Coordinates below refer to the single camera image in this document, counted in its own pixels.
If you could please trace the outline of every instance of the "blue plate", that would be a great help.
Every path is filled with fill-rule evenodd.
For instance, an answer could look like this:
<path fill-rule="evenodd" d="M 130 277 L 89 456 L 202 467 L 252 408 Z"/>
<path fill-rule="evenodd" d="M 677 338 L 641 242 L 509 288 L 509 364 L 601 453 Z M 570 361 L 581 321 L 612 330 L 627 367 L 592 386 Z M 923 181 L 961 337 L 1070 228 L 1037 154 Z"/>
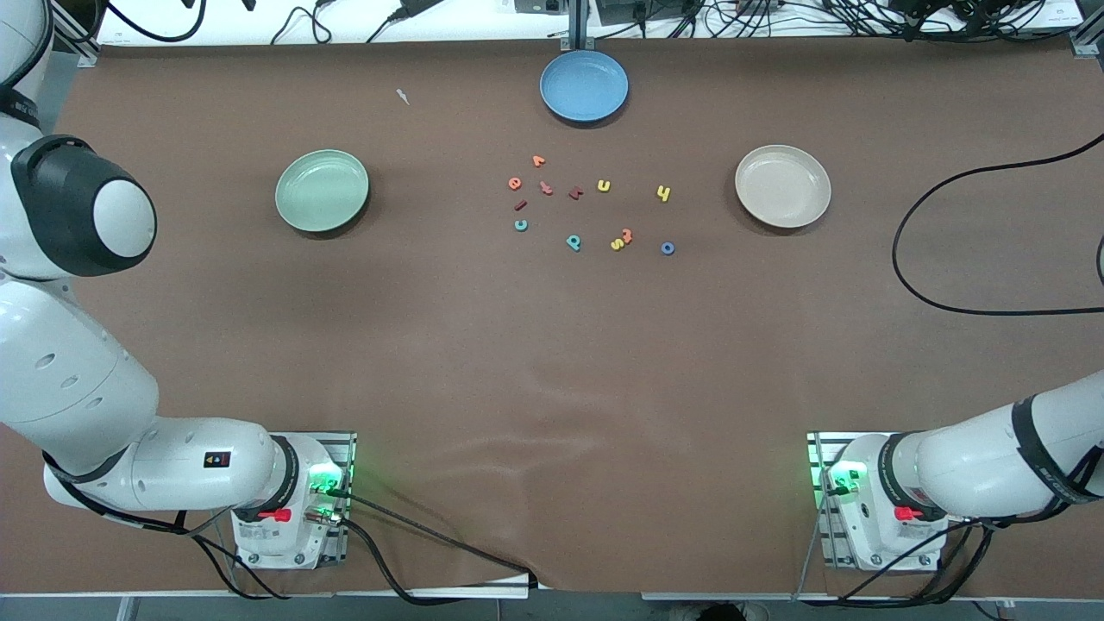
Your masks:
<path fill-rule="evenodd" d="M 567 52 L 544 67 L 541 97 L 549 109 L 567 120 L 601 120 L 625 103 L 628 75 L 617 61 L 601 52 Z"/>

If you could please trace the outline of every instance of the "gray floor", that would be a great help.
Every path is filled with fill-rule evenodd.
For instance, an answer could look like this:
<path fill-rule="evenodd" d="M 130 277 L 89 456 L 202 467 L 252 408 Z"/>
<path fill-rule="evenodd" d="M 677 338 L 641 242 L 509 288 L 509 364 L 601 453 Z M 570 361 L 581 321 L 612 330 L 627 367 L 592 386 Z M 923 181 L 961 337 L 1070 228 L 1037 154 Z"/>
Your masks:
<path fill-rule="evenodd" d="M 76 71 L 76 56 L 51 56 L 39 99 L 43 129 L 53 128 Z M 952 602 L 900 611 L 851 611 L 810 608 L 802 603 L 764 602 L 774 621 L 985 621 L 973 606 Z M 287 602 L 254 602 L 232 597 L 144 598 L 134 621 L 662 621 L 670 603 L 646 602 L 637 593 L 566 593 L 535 591 L 528 600 L 477 600 L 437 608 L 416 608 L 394 598 L 297 598 Z M 0 621 L 113 621 L 117 598 L 4 598 Z M 992 604 L 987 609 L 994 611 Z M 1104 603 L 1020 602 L 1015 618 L 1025 621 L 1104 619 Z"/>

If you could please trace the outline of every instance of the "white round joint cap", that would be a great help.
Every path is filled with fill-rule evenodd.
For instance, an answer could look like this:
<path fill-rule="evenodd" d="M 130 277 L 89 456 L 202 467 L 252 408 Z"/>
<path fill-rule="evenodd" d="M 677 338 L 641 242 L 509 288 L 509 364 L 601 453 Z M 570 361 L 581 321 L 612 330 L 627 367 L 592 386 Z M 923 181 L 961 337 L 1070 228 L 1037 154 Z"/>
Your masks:
<path fill-rule="evenodd" d="M 107 250 L 127 259 L 149 249 L 157 228 L 153 203 L 127 179 L 108 181 L 96 192 L 92 222 Z"/>

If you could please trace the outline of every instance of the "white plate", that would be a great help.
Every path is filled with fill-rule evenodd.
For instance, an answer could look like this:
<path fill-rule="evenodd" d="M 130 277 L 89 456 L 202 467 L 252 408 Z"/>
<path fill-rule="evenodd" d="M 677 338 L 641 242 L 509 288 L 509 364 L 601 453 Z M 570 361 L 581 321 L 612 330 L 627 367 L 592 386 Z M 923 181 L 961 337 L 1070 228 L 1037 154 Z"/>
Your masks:
<path fill-rule="evenodd" d="M 786 145 L 768 145 L 747 154 L 736 167 L 736 196 L 763 222 L 796 229 L 824 215 L 831 183 L 815 157 Z"/>

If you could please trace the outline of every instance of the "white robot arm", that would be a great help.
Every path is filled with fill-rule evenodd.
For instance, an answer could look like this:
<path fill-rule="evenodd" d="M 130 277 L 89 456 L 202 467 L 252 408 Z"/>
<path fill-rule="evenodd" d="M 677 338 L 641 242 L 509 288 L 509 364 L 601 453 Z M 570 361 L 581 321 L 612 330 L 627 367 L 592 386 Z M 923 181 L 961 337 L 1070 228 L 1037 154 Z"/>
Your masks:
<path fill-rule="evenodd" d="M 960 423 L 857 438 L 826 488 L 860 569 L 931 570 L 955 519 L 1047 519 L 1104 496 L 1104 371 Z"/>
<path fill-rule="evenodd" d="M 52 30 L 49 0 L 0 2 L 0 422 L 42 449 L 57 502 L 232 507 L 251 565 L 314 567 L 326 526 L 310 519 L 332 512 L 325 491 L 342 478 L 325 448 L 251 422 L 158 417 L 157 382 L 71 291 L 75 276 L 140 263 L 157 215 L 120 167 L 39 130 Z"/>

